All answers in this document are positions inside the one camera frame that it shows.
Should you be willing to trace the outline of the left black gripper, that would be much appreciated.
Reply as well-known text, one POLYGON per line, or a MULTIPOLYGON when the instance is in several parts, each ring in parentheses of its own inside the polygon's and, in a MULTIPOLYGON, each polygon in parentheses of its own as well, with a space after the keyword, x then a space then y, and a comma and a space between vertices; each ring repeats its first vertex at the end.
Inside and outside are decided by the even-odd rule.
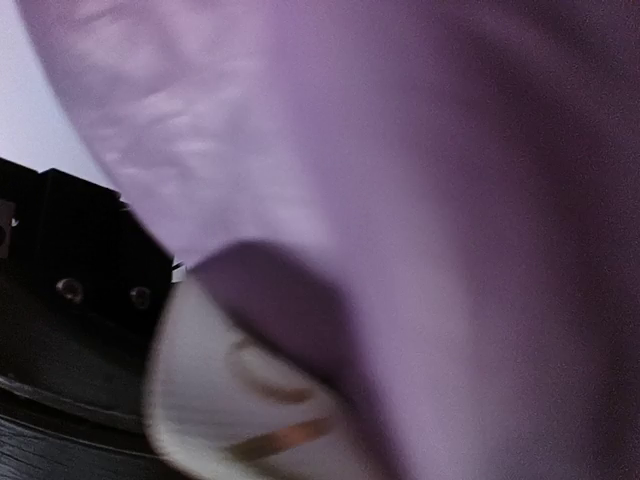
POLYGON ((1 475, 175 479, 141 413, 173 259, 119 194, 1 164, 1 475))

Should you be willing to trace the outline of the white printed ribbon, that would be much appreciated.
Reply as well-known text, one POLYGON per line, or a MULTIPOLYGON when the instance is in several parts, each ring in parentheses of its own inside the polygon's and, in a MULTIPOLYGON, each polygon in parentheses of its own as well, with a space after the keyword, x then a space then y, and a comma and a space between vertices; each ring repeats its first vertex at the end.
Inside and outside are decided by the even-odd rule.
POLYGON ((192 277, 162 314, 145 383, 156 451, 194 479, 381 479, 336 394, 234 326, 192 277))

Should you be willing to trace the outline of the pink wrapping paper sheet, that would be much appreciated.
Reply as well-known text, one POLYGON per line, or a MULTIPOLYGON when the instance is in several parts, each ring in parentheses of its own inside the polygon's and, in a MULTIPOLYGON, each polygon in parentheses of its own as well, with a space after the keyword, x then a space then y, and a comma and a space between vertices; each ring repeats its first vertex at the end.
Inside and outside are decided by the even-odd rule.
POLYGON ((49 81, 381 479, 639 475, 635 1, 23 1, 49 81))

